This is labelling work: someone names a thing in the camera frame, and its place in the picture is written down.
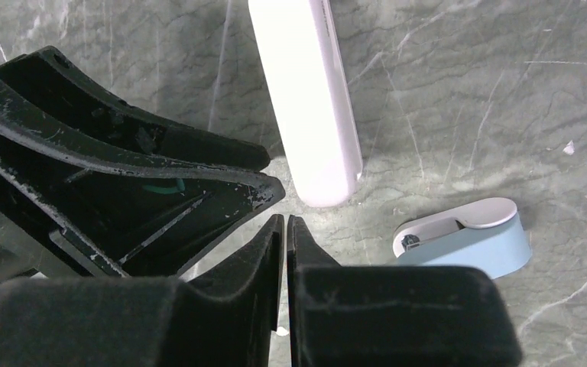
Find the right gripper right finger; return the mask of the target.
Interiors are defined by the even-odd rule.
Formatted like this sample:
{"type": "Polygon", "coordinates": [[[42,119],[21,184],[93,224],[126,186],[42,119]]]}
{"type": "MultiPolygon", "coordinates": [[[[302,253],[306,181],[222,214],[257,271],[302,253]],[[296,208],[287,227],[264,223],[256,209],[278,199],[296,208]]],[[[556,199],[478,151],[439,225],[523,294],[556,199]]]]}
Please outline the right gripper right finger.
{"type": "Polygon", "coordinates": [[[287,222],[295,366],[517,366],[504,300],[476,268],[343,266],[303,218],[287,222]]]}

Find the long white stapler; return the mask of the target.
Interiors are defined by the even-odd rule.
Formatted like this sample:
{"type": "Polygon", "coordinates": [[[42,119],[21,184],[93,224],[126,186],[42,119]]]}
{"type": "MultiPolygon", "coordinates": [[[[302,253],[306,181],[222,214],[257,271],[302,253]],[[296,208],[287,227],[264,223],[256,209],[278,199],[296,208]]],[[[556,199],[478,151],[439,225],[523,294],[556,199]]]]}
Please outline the long white stapler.
{"type": "Polygon", "coordinates": [[[363,160],[328,1],[249,1],[293,185],[308,206],[353,195],[363,160]]]}

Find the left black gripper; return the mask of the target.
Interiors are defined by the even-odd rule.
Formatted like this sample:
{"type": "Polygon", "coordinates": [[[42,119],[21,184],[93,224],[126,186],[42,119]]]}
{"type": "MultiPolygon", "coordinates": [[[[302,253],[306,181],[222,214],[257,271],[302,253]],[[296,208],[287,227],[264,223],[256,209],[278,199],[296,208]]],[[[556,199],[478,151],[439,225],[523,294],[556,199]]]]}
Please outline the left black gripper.
{"type": "Polygon", "coordinates": [[[0,284],[180,275],[285,196],[251,168],[160,155],[148,132],[98,138],[0,80],[0,284]]]}

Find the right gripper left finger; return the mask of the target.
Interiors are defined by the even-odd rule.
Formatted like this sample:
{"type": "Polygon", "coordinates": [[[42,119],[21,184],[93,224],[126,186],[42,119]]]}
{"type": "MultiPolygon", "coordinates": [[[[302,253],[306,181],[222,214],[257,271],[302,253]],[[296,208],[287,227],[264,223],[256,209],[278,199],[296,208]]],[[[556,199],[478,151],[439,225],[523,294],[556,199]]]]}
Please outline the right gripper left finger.
{"type": "Polygon", "coordinates": [[[0,366],[266,366],[284,218],[191,281],[19,278],[0,285],[0,366]]]}

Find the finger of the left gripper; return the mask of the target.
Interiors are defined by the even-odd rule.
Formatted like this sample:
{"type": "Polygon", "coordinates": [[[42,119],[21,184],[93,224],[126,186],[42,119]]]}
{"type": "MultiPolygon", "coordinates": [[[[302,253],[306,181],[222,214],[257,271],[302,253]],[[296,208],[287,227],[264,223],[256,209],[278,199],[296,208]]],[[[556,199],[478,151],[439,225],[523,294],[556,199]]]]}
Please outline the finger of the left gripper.
{"type": "Polygon", "coordinates": [[[87,76],[54,46],[0,64],[0,80],[55,119],[109,145],[148,155],[253,171],[267,149],[129,105],[87,76]]]}

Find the small blue stapler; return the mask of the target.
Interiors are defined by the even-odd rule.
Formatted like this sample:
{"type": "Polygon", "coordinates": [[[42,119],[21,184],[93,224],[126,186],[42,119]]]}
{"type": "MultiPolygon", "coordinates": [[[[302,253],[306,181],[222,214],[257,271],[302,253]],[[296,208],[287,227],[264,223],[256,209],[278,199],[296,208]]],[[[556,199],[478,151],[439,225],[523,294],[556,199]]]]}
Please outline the small blue stapler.
{"type": "Polygon", "coordinates": [[[398,227],[397,265],[477,268],[491,279],[524,267],[532,249],[517,204],[491,197],[415,219],[398,227]]]}

